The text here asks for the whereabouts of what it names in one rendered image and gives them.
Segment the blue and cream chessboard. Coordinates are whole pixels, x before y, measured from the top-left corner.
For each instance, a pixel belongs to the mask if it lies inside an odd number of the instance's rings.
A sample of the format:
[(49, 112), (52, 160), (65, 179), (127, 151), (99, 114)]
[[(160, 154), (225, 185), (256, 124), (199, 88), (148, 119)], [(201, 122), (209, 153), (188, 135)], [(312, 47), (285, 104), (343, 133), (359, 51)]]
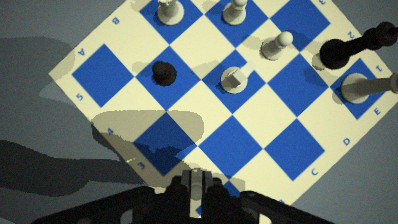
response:
[[(49, 73), (156, 194), (201, 169), (231, 196), (291, 205), (398, 102), (392, 91), (342, 97), (347, 75), (392, 72), (368, 49), (343, 68), (323, 65), (325, 42), (361, 37), (331, 0), (248, 0), (237, 26), (223, 19), (231, 0), (177, 1), (184, 17), (168, 26), (157, 0), (126, 0)], [(265, 58), (262, 43), (284, 31), (291, 45)], [(250, 60), (245, 89), (226, 92), (223, 72)], [(174, 83), (154, 80), (156, 61), (175, 67)]]

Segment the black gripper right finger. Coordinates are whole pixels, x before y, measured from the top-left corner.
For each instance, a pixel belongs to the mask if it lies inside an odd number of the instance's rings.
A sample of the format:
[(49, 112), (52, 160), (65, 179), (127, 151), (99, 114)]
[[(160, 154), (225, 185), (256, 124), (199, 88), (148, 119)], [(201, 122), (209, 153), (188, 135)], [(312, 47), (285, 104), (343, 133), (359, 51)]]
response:
[(259, 224), (260, 214), (272, 224), (335, 224), (252, 190), (230, 196), (222, 186), (211, 171), (202, 171), (201, 218), (213, 217), (214, 224)]

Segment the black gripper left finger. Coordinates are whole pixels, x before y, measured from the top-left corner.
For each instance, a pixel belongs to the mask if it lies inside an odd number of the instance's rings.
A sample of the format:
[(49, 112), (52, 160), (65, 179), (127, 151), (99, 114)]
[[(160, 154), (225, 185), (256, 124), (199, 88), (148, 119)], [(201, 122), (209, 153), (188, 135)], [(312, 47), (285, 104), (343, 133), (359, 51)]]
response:
[(181, 224), (182, 216), (190, 217), (191, 176), (192, 170), (183, 170), (182, 176), (172, 178), (164, 193), (155, 194), (154, 188), (140, 186), (38, 218), (31, 224), (120, 224), (123, 213), (131, 209), (129, 224)]

